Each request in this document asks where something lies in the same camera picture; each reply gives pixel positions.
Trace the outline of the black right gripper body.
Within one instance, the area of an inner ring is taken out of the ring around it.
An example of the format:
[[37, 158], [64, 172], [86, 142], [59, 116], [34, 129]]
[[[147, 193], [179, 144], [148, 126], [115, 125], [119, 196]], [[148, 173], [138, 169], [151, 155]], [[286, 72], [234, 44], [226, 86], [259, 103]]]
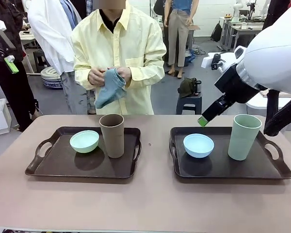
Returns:
[[247, 103], [259, 91], [246, 84], [236, 71], [236, 64], [230, 66], [214, 84], [223, 95], [217, 99], [223, 103]]

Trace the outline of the person's right hand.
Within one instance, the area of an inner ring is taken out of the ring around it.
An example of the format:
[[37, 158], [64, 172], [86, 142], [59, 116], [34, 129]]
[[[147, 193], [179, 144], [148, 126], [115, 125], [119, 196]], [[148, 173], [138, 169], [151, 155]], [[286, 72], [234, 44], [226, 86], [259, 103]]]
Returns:
[[91, 85], [102, 87], [105, 84], [104, 73], [106, 70], [100, 68], [91, 68], [88, 74], [88, 81]]

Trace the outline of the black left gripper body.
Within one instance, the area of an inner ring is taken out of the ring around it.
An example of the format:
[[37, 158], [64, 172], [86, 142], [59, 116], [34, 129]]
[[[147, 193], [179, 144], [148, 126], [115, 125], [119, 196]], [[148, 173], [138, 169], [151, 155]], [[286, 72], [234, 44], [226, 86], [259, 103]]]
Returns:
[[0, 30], [0, 61], [3, 61], [5, 58], [7, 61], [14, 61], [15, 46], [4, 33]]

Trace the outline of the person's left hand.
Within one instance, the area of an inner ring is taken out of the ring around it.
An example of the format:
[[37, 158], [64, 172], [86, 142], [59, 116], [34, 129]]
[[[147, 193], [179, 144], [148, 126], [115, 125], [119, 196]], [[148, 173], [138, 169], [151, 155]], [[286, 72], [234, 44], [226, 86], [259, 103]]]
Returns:
[[129, 82], [131, 80], [131, 70], [129, 67], [118, 67], [117, 73], [121, 76], [125, 82]]

